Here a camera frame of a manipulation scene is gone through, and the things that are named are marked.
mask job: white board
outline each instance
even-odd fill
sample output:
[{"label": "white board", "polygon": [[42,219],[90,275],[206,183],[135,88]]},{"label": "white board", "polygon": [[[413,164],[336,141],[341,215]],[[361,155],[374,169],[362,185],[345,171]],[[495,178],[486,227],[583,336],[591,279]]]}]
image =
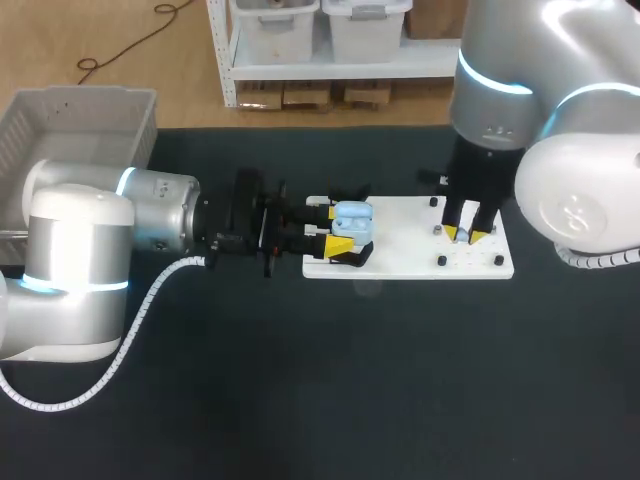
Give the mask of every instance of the white board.
[{"label": "white board", "polygon": [[[447,234],[434,234],[442,221],[445,199],[429,206],[431,197],[369,197],[374,209],[374,250],[362,268],[332,264],[305,255],[302,273],[307,278],[335,280],[507,280],[514,267],[500,213],[495,232],[475,245],[452,243]],[[326,197],[309,197],[307,205],[329,203]],[[467,231],[478,204],[467,202],[460,227]],[[305,227],[307,235],[327,233],[315,226]],[[438,257],[447,257],[444,267]],[[495,265],[498,255],[502,266]]]}]

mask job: cardboard box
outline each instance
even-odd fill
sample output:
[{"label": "cardboard box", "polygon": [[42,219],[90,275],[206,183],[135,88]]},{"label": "cardboard box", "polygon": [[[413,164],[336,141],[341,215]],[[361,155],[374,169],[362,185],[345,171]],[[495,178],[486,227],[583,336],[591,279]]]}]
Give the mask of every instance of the cardboard box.
[{"label": "cardboard box", "polygon": [[413,0],[407,33],[414,40],[460,38],[469,0]]},{"label": "cardboard box", "polygon": [[391,101],[391,80],[349,80],[344,101],[351,106],[378,108]]},{"label": "cardboard box", "polygon": [[283,82],[237,82],[238,108],[246,110],[282,110]]},{"label": "cardboard box", "polygon": [[331,108],[331,82],[287,81],[284,83],[284,108],[300,108],[326,111]]}]

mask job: dark table surface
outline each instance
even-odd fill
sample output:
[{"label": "dark table surface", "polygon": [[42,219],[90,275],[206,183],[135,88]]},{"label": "dark table surface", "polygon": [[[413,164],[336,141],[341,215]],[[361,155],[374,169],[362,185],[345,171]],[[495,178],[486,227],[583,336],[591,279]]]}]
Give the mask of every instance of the dark table surface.
[{"label": "dark table surface", "polygon": [[[372,182],[421,195],[448,128],[169,130],[151,168],[228,187],[240,166],[304,199]],[[182,270],[88,404],[47,415],[0,395],[3,479],[637,479],[640,267],[564,266],[511,203],[516,274],[496,282],[306,280],[285,258]],[[134,255],[128,321],[170,259]],[[15,365],[38,401],[109,361]]]}]

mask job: white plastic bin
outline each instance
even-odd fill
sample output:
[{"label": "white plastic bin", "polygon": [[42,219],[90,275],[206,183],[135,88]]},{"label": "white plastic bin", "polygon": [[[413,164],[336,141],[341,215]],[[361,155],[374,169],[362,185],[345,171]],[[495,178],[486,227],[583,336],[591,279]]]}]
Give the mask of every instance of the white plastic bin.
[{"label": "white plastic bin", "polygon": [[156,141],[156,92],[122,87],[19,90],[0,117],[0,265],[23,265],[22,187],[40,160],[144,168]]},{"label": "white plastic bin", "polygon": [[320,0],[231,0],[251,60],[256,64],[305,63],[313,52],[313,15]]},{"label": "white plastic bin", "polygon": [[400,47],[404,14],[413,0],[322,0],[331,18],[337,63],[384,63]]}]

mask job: yellow part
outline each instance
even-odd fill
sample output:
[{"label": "yellow part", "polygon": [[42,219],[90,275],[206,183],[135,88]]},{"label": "yellow part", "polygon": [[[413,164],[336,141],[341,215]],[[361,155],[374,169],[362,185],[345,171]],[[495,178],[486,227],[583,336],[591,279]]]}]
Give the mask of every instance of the yellow part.
[{"label": "yellow part", "polygon": [[469,243],[471,245],[473,245],[474,243],[478,243],[480,240],[482,240],[487,235],[489,235],[489,234],[486,233],[486,232],[473,232],[471,234],[471,241]]},{"label": "yellow part", "polygon": [[327,242],[324,244],[324,258],[331,258],[341,253],[350,252],[355,246],[356,242],[353,238],[327,235]]},{"label": "yellow part", "polygon": [[444,231],[447,232],[447,235],[451,239],[452,242],[456,241],[456,235],[458,234],[458,227],[452,227],[451,225],[445,225]]}]

